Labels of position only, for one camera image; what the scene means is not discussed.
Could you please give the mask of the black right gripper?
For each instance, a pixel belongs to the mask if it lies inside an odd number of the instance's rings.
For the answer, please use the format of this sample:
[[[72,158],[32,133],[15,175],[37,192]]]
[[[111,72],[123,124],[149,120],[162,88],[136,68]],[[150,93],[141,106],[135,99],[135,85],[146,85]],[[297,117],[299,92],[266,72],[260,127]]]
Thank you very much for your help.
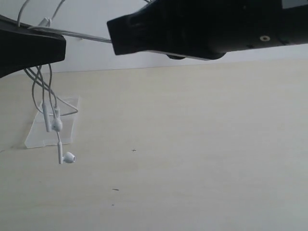
[[[154,50],[175,57],[217,60],[308,41],[305,0],[153,0],[144,10]]]

